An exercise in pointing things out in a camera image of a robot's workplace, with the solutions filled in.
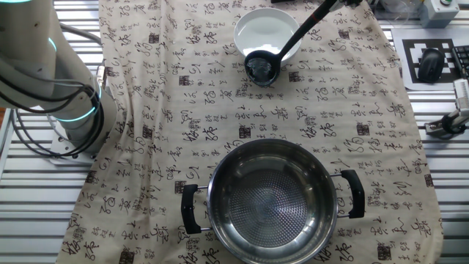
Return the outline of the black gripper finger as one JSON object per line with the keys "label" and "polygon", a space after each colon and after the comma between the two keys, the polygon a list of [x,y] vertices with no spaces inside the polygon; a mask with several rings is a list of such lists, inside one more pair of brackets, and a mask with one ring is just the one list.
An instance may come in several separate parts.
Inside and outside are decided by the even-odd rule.
{"label": "black gripper finger", "polygon": [[363,0],[333,0],[331,7],[328,9],[330,12],[337,11],[342,7],[349,7],[355,9]]}

